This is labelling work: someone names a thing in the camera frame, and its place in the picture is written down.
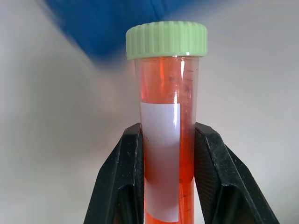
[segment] blue object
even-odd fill
[[[91,59],[107,59],[125,46],[133,26],[160,21],[196,0],[45,0],[62,32]]]

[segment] plastic tube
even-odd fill
[[[127,32],[139,83],[145,224],[194,224],[194,135],[206,29],[159,22]]]

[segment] red-orange liquid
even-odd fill
[[[194,133],[197,91],[196,57],[156,57],[136,60],[142,102],[180,104],[179,221],[194,224]],[[145,179],[150,181],[151,164],[144,149]],[[166,224],[146,211],[145,224]]]

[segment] green screw cap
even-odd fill
[[[152,22],[126,33],[127,58],[159,56],[205,56],[206,27],[195,22]]]

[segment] gray background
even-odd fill
[[[247,164],[282,224],[299,223],[298,12],[297,0],[230,0],[173,16],[209,30],[197,121]],[[0,0],[0,223],[83,223],[99,168],[139,121],[131,68],[94,67],[36,1]]]

